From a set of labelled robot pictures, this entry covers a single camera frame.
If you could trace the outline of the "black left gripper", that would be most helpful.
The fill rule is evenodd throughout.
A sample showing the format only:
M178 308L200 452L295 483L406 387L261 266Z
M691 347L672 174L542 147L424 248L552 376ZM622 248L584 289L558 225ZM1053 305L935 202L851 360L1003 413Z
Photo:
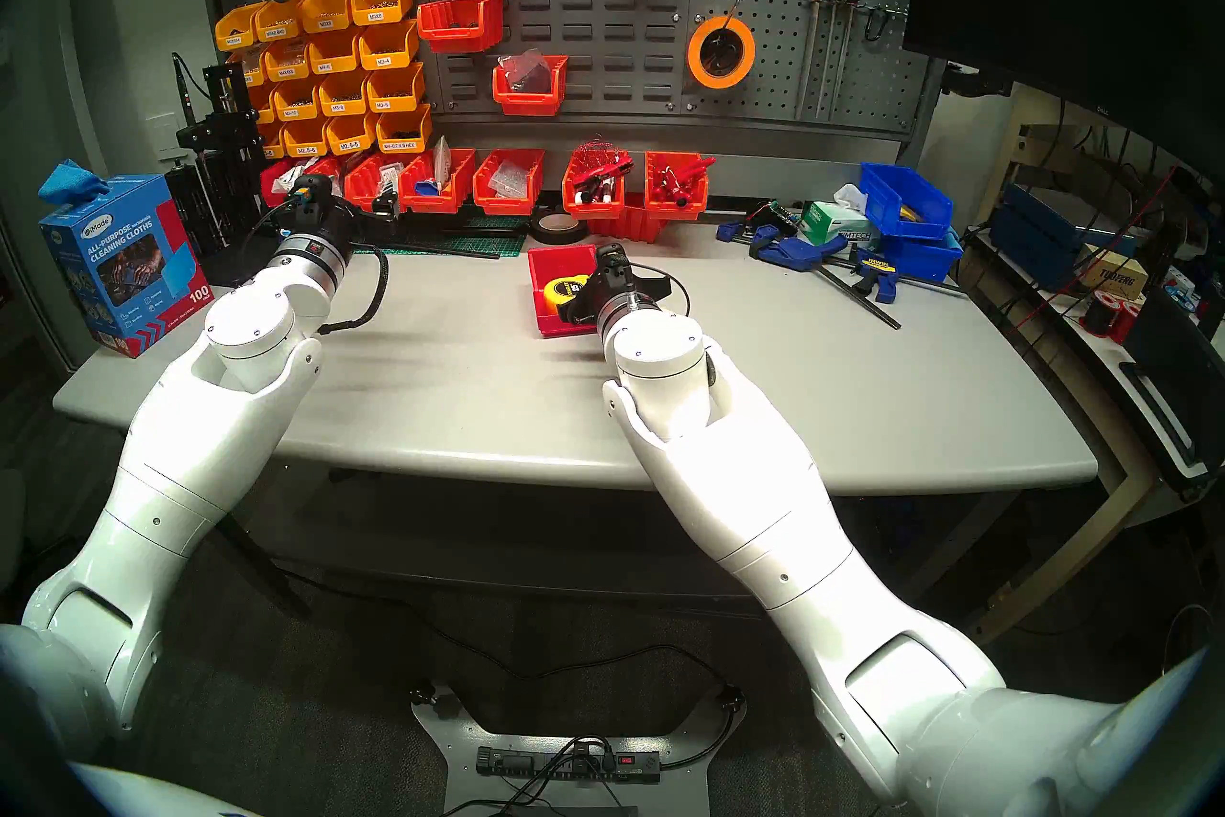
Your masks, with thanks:
M355 205L299 206L283 205L279 209L279 228L290 236L306 236L309 241L328 244L334 251L354 251L372 247L365 224L397 220L398 194L385 189L371 200L370 214Z

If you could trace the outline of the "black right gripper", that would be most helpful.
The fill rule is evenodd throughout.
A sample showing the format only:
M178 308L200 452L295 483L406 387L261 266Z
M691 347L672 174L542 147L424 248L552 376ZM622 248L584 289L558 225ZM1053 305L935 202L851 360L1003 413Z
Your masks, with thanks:
M612 327L638 311L658 311L659 301L670 295L670 277L639 277L614 279L609 274L593 274L577 294L560 305L560 318L578 327Z

